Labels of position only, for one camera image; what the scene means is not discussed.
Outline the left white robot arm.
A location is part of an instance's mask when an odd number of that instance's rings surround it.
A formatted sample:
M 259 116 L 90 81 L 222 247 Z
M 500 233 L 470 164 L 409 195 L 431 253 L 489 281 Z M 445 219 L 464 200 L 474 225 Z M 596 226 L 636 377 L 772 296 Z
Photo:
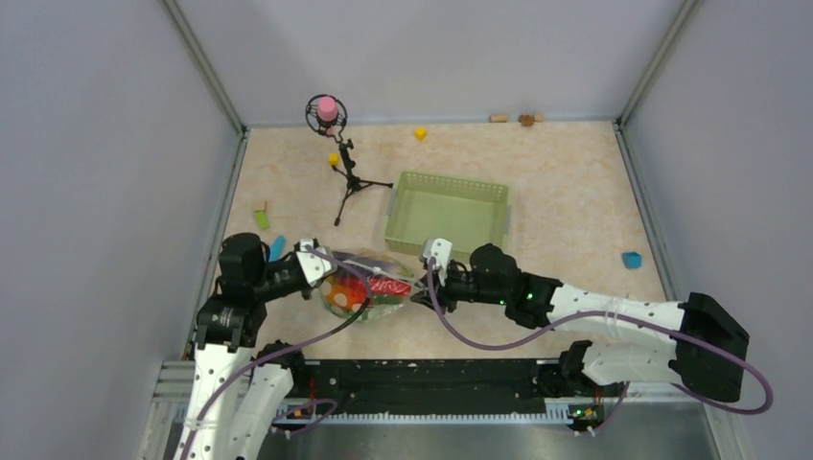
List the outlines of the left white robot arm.
M 277 341 L 252 358 L 267 303 L 310 293 L 330 267 L 321 265 L 304 240 L 278 260 L 251 233 L 226 238 L 218 256 L 220 274 L 197 313 L 191 396 L 176 459 L 254 459 L 274 412 L 286 396 L 301 393 L 307 370 L 302 355 Z

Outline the purple toy eggplant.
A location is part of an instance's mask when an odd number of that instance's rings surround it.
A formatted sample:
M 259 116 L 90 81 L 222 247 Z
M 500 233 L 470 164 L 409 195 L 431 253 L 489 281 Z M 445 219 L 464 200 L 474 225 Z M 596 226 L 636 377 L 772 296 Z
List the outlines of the purple toy eggplant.
M 386 255 L 377 253 L 367 254 L 338 251 L 334 253 L 334 256 L 341 262 L 345 262 L 346 264 L 354 265 L 368 271 L 374 271 L 375 269 L 381 271 L 398 271 L 401 268 L 398 261 L 395 261 Z

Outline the red orange toy pepper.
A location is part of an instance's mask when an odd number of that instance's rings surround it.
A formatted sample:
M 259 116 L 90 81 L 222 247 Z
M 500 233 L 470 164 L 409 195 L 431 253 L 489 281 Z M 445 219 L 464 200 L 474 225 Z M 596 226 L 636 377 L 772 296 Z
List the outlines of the red orange toy pepper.
M 350 316 L 355 313 L 367 298 L 363 283 L 355 276 L 334 274 L 319 288 L 323 307 L 337 316 Z

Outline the red toy chili pepper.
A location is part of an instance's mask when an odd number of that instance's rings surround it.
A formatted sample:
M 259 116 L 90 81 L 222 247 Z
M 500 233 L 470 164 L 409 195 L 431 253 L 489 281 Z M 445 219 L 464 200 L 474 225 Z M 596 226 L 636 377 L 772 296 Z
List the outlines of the red toy chili pepper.
M 412 285 L 404 281 L 386 277 L 374 277 L 368 281 L 374 295 L 408 297 Z

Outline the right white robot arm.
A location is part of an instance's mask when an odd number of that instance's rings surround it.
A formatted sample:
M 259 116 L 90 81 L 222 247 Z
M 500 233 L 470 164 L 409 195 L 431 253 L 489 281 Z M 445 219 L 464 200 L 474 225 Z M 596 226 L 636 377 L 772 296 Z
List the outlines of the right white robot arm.
M 662 382 L 716 403 L 740 399 L 750 336 L 707 294 L 644 302 L 593 293 L 523 271 L 491 243 L 462 264 L 450 241 L 429 239 L 419 258 L 426 290 L 416 303 L 441 314 L 460 302 L 496 305 L 532 331 L 589 334 L 560 358 L 563 384 L 575 395 L 597 385 Z

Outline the clear zip top bag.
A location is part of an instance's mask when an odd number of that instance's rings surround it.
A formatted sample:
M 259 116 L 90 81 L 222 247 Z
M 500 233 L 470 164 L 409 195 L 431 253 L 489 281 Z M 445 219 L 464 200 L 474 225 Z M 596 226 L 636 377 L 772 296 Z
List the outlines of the clear zip top bag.
M 391 256 L 389 256 L 389 255 L 387 255 L 385 253 L 376 252 L 376 251 L 373 251 L 373 250 L 370 250 L 370 249 L 354 249 L 354 250 L 345 250 L 343 252 L 367 253 L 367 254 L 377 253 L 377 254 L 381 254 L 381 255 L 386 255 L 389 258 L 391 258 L 391 259 L 393 259 L 395 261 L 398 261 L 397 259 L 395 259 L 395 258 L 393 258 L 393 257 L 391 257 Z M 368 294 L 372 295 L 370 298 L 365 299 L 365 300 L 368 299 L 369 305 L 367 306 L 365 312 L 360 317 L 361 322 L 370 321 L 370 320 L 373 320 L 375 318 L 378 318 L 378 317 L 381 317 L 381 316 L 384 316 L 384 315 L 388 315 L 388 314 L 390 314 L 390 313 L 392 313 L 394 311 L 397 311 L 401 307 L 405 306 L 411 300 L 411 297 L 413 295 L 421 294 L 426 290 L 426 286 L 422 281 L 419 280 L 419 276 L 409 266 L 407 266 L 406 264 L 403 264 L 400 261 L 398 261 L 398 262 L 401 265 L 401 268 L 398 271 L 381 271 L 381 270 L 378 270 L 378 269 L 375 269 L 374 271 L 368 271 L 368 270 L 365 270 L 363 268 L 356 267 L 354 265 L 346 264 L 345 262 L 342 262 L 343 265 L 338 267 L 337 270 L 332 274 L 332 275 L 337 274 L 337 275 L 345 275 L 345 276 L 350 276 L 350 275 L 355 276 L 356 278 L 358 278 L 363 283 L 363 285 L 364 285 L 364 287 L 365 287 L 365 289 L 367 291 L 367 295 Z M 405 283 L 409 283 L 409 284 L 412 285 L 412 292 L 408 297 L 374 295 L 372 290 L 371 290 L 371 287 L 368 284 L 369 279 L 374 278 L 374 277 L 386 277 L 386 278 L 391 278 L 391 279 L 397 279 L 397 280 L 404 281 Z M 342 319 L 347 319 L 347 318 L 351 317 L 352 315 L 350 315 L 350 316 L 337 316 L 337 315 L 334 314 L 334 316 L 342 318 Z

